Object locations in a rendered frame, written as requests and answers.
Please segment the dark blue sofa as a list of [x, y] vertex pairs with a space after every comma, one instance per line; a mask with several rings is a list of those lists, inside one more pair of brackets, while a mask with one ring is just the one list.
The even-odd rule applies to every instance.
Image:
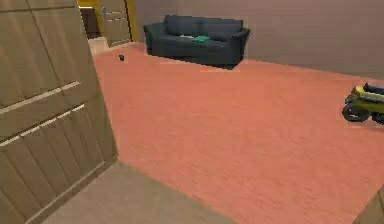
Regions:
[[[166, 15], [143, 26], [147, 53], [207, 66], [233, 69], [244, 58], [250, 30], [242, 20]], [[204, 43], [192, 41], [209, 36]]]

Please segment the brown wooden room door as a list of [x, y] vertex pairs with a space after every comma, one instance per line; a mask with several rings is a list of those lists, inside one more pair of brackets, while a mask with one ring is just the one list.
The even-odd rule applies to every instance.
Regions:
[[109, 47], [122, 45], [131, 40], [125, 0], [99, 0], [103, 16], [104, 34]]

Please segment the brown wooden cupboard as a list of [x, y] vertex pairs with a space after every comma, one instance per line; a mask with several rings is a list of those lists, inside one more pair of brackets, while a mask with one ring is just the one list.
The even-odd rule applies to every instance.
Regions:
[[0, 224], [41, 224], [116, 161], [76, 0], [0, 0]]

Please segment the yellow toy motorcycle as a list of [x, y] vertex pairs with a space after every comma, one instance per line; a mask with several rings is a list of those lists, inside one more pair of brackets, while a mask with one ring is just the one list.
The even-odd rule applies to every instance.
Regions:
[[345, 98], [342, 115], [349, 122], [364, 122], [371, 118], [384, 126], [384, 86], [374, 83], [354, 86]]

